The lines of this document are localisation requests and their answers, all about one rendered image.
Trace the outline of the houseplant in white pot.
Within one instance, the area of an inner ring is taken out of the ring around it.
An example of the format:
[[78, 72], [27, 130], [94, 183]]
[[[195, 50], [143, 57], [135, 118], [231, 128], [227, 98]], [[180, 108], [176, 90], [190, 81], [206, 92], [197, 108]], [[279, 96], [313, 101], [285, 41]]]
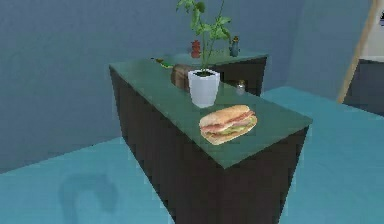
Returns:
[[221, 0], [218, 15], [213, 23], [203, 20], [205, 3], [202, 0], [178, 0], [176, 9], [184, 7], [191, 14], [191, 30], [201, 37], [201, 65], [188, 72], [189, 92], [192, 103], [199, 108], [207, 108], [214, 104], [220, 83], [220, 74], [210, 69], [210, 60], [214, 43], [217, 40], [229, 40], [230, 31], [226, 25], [231, 22], [229, 17], [222, 15], [225, 0]]

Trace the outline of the tan wooden door frame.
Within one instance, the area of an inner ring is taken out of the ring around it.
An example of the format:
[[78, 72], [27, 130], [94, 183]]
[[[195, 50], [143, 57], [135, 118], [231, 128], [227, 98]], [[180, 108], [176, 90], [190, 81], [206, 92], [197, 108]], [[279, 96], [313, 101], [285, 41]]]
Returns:
[[375, 24], [376, 21], [376, 14], [380, 11], [381, 7], [381, 0], [370, 0], [371, 1], [371, 7], [369, 9], [369, 13], [367, 16], [367, 19], [365, 20], [364, 27], [362, 29], [362, 33], [360, 35], [359, 41], [356, 44], [353, 57], [351, 59], [351, 63], [345, 73], [345, 76], [343, 78], [342, 85], [340, 87], [338, 97], [336, 102], [339, 104], [342, 104], [345, 100], [345, 97], [347, 95], [349, 86], [352, 82], [352, 79], [354, 77], [354, 73], [356, 71], [357, 65], [359, 63], [360, 57], [362, 55], [362, 52], [364, 50], [365, 44], [368, 40], [369, 33]]

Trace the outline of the brown bread loaf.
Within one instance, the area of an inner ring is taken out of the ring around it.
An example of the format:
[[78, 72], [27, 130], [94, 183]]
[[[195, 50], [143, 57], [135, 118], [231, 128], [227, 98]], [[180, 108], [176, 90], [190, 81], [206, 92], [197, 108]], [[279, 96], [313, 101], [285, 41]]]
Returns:
[[189, 92], [189, 79], [188, 73], [195, 71], [196, 67], [192, 67], [185, 64], [176, 64], [172, 68], [171, 83], [179, 89]]

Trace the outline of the ham and lettuce sandwich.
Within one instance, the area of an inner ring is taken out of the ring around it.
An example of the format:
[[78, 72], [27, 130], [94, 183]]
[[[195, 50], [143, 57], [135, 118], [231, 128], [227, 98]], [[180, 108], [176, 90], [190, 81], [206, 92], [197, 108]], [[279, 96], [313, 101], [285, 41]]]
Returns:
[[247, 105], [234, 105], [202, 117], [199, 128], [208, 142], [220, 145], [248, 133], [257, 121], [255, 112]]

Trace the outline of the green and yellow flat object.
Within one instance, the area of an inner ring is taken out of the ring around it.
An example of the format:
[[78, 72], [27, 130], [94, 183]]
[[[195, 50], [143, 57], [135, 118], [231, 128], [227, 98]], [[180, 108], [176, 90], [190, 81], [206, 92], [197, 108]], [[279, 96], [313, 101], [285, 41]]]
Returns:
[[165, 69], [172, 69], [174, 67], [174, 64], [170, 64], [162, 58], [153, 58], [152, 57], [151, 60], [154, 60], [156, 63], [158, 63], [161, 67], [163, 67]]

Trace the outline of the dark counter with green top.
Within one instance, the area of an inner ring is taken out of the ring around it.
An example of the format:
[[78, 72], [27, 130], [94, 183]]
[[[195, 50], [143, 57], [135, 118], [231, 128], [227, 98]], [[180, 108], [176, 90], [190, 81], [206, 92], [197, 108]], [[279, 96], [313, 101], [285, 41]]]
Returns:
[[[151, 59], [110, 64], [123, 138], [175, 224], [278, 224], [312, 120], [261, 98], [266, 54], [211, 61], [223, 80], [204, 109]], [[238, 104], [255, 111], [256, 126], [218, 146], [204, 139], [200, 119]]]

